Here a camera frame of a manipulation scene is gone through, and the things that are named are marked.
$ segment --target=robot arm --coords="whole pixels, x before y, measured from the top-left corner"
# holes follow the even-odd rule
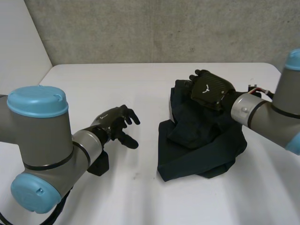
[[[242,94],[231,116],[279,146],[300,155],[300,50],[289,54],[272,102]]]
[[[101,176],[109,169],[104,145],[118,139],[129,148],[136,140],[125,134],[126,121],[139,124],[125,105],[96,117],[88,128],[71,135],[65,93],[32,86],[0,97],[0,141],[18,144],[25,170],[11,185],[16,201],[29,211],[47,213],[86,172]]]
[[[236,92],[228,81],[206,70],[197,70],[196,74],[187,83],[193,100],[227,111],[235,121],[300,155],[300,49],[290,52],[272,102]]]

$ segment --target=gray wall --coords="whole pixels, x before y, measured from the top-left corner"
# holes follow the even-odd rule
[[[53,65],[267,62],[300,47],[300,0],[25,0]]]

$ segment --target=cable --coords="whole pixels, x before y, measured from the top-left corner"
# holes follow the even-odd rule
[[[55,223],[57,217],[61,214],[62,210],[64,209],[64,206],[65,206],[67,197],[70,194],[70,191],[71,190],[69,190],[68,193],[62,198],[61,202],[57,204],[57,206],[55,207],[55,209],[53,210],[51,215],[40,225],[53,225]],[[1,213],[0,213],[0,220],[4,223],[4,224],[0,223],[0,225],[13,225],[7,219],[5,219]]]
[[[254,86],[254,87],[249,86],[248,91],[249,91],[248,94],[253,94],[253,93],[259,91],[259,92],[262,92],[265,95],[267,95],[270,99],[273,99],[273,97],[274,97],[274,94],[272,92],[270,92],[269,90],[265,90],[265,89],[262,89],[262,88],[259,88],[256,86]]]

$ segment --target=white tabletop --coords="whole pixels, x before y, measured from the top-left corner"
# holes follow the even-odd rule
[[[238,91],[248,84],[274,91],[280,77],[264,63],[82,64],[50,70],[41,84],[66,92],[73,133],[122,104],[141,120],[125,130],[139,148],[107,144],[110,170],[100,178],[87,172],[80,178],[57,225],[300,224],[300,159],[246,127],[247,149],[225,174],[162,181],[158,125],[169,119],[175,80],[188,79],[195,69],[229,80]],[[11,182],[22,171],[18,147],[1,143],[0,211],[16,225],[39,224],[48,214],[27,212],[10,194]]]

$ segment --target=white wall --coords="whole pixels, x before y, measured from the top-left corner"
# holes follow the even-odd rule
[[[52,68],[23,0],[0,0],[0,94],[38,84]]]

